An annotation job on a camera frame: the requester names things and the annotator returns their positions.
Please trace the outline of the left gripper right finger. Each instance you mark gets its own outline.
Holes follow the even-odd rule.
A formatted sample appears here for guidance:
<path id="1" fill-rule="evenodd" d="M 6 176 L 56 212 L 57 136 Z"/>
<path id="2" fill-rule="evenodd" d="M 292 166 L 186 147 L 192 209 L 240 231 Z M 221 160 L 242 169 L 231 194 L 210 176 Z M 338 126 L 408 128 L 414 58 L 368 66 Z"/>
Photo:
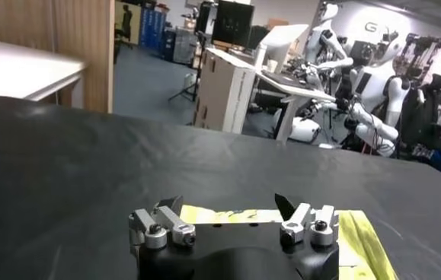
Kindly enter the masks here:
<path id="1" fill-rule="evenodd" d="M 306 241 L 315 247 L 331 247 L 336 243 L 339 218 L 334 206 L 323 205 L 315 209 L 305 202 L 296 205 L 278 193 L 274 200 L 283 219 L 280 243 L 284 247 Z"/>

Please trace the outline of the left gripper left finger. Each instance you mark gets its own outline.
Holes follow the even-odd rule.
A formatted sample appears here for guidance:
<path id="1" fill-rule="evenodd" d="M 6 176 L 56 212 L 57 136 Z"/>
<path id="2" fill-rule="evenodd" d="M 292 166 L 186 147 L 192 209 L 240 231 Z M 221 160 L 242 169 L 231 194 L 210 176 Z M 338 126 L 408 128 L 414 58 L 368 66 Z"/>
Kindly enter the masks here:
<path id="1" fill-rule="evenodd" d="M 144 245 L 150 250 L 162 250 L 169 243 L 193 247 L 197 238 L 196 227 L 181 219 L 183 205 L 184 197 L 174 196 L 160 200 L 150 212 L 145 208 L 133 210 L 128 215 L 130 249 Z"/>

